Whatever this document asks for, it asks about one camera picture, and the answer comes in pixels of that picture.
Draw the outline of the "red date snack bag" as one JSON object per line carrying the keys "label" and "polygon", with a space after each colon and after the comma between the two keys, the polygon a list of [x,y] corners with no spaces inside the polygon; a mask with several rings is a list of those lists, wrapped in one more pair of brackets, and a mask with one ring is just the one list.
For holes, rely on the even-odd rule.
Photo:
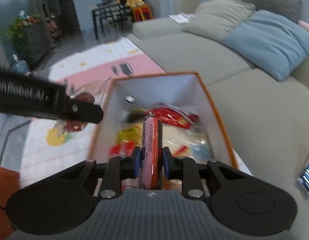
{"label": "red date snack bag", "polygon": [[83,116],[80,120],[72,118],[57,120],[54,127],[49,129],[46,135],[46,142],[49,145],[61,146],[73,139],[75,133],[82,132],[89,123],[100,123],[103,119],[101,104],[111,79],[111,77],[108,77],[71,89],[70,99],[76,101],[72,105],[72,110],[75,114],[83,114]]}

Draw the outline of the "bagged sliced white bread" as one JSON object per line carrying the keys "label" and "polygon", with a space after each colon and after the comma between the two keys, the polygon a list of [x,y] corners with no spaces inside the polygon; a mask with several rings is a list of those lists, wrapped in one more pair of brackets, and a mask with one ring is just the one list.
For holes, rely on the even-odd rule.
{"label": "bagged sliced white bread", "polygon": [[169,125],[163,126],[163,146],[169,147],[172,153],[182,146],[187,146],[189,149],[200,147],[210,148],[205,134],[195,133]]}

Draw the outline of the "pink sausage stick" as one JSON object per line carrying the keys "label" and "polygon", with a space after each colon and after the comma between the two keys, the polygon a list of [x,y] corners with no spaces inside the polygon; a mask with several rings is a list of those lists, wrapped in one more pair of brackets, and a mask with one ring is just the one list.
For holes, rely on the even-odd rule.
{"label": "pink sausage stick", "polygon": [[143,122],[139,185],[145,190],[162,189],[162,122],[148,113]]}

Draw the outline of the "yellow waffle snack bag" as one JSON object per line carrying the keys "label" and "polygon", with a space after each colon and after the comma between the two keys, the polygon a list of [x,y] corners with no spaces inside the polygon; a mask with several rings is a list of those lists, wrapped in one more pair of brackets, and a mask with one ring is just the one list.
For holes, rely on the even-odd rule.
{"label": "yellow waffle snack bag", "polygon": [[141,145],[142,123],[127,124],[123,129],[120,129],[116,136],[116,143],[122,142],[134,142],[136,145]]}

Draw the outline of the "red silver snack bag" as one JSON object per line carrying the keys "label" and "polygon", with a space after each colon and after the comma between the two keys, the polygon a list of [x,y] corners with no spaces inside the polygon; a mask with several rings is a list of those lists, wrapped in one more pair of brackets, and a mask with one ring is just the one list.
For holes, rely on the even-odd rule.
{"label": "red silver snack bag", "polygon": [[190,129],[192,126],[197,124],[199,119],[197,115],[191,113],[190,111],[164,103],[161,103],[146,112],[147,115],[154,115],[163,124],[182,129]]}

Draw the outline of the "peanut snack bag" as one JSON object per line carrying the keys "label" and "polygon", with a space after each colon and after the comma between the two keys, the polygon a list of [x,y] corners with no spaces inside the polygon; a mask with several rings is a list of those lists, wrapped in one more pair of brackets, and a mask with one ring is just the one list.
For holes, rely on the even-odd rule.
{"label": "peanut snack bag", "polygon": [[131,156],[135,148],[135,142],[123,141],[110,148],[109,158],[119,156]]}

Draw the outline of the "black yellow snack packet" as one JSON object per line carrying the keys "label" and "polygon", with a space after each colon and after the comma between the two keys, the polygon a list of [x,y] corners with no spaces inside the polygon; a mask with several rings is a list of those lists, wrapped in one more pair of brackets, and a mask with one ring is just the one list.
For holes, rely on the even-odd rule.
{"label": "black yellow snack packet", "polygon": [[136,108],[136,109],[130,109],[127,117],[125,118],[125,122],[130,124],[133,122],[137,122],[141,119],[144,119],[147,112],[144,109]]}

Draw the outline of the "dark grey cabinet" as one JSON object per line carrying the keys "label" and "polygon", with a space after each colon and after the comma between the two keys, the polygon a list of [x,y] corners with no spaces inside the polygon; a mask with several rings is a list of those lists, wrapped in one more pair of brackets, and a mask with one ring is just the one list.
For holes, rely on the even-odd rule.
{"label": "dark grey cabinet", "polygon": [[51,50],[44,23],[29,25],[24,28],[29,46],[28,64],[33,67]]}

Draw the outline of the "green potted plant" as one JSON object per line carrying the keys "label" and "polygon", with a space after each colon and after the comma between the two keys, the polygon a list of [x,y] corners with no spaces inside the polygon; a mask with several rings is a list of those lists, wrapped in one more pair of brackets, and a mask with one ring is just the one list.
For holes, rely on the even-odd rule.
{"label": "green potted plant", "polygon": [[29,26],[41,23],[42,18],[38,14],[26,15],[21,10],[19,15],[14,17],[7,28],[6,35],[12,42],[16,52],[22,56],[30,55],[30,46],[27,42],[25,29]]}

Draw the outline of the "orange white cardboard box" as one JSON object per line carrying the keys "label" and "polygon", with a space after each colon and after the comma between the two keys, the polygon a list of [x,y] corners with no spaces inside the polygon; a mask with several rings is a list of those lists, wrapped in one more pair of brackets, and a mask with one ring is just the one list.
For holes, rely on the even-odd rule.
{"label": "orange white cardboard box", "polygon": [[137,76],[113,82],[91,156],[101,192],[181,190],[198,164],[237,167],[227,130],[197,73]]}

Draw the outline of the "dark dining table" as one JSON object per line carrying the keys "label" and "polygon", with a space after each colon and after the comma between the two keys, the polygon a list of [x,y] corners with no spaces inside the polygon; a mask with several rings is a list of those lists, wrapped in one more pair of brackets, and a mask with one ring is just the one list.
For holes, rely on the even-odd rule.
{"label": "dark dining table", "polygon": [[105,35],[106,26],[113,25],[123,31],[131,27],[134,21],[132,10],[126,4],[110,2],[97,5],[90,9],[93,21],[93,31],[96,40],[99,40],[99,31]]}

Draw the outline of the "orange stool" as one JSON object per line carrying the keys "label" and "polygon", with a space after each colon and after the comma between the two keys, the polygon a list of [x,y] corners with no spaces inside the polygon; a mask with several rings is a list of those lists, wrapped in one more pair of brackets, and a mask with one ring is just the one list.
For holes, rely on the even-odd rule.
{"label": "orange stool", "polygon": [[134,22],[153,20],[153,14],[149,4],[132,8]]}

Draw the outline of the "light blue cushion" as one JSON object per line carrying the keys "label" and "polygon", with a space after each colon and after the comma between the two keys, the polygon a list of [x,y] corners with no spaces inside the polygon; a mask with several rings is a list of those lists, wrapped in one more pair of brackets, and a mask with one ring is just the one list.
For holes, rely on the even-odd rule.
{"label": "light blue cushion", "polygon": [[225,35],[222,43],[279,82],[309,55],[309,32],[267,10],[257,11]]}

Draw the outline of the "beige cushion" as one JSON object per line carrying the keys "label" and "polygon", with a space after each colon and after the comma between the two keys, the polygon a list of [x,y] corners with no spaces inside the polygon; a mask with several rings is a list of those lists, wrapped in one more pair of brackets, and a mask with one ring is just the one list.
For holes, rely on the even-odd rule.
{"label": "beige cushion", "polygon": [[185,32],[221,42],[241,23],[256,12],[252,3],[235,0],[210,0],[199,4],[194,18],[184,28]]}

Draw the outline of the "grey cushion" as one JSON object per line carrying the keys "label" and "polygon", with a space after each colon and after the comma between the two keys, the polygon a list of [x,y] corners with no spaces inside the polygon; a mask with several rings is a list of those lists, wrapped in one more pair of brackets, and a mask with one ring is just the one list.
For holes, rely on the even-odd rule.
{"label": "grey cushion", "polygon": [[282,15],[294,23],[297,23],[301,15],[301,0],[242,0],[252,3],[256,10],[267,10]]}

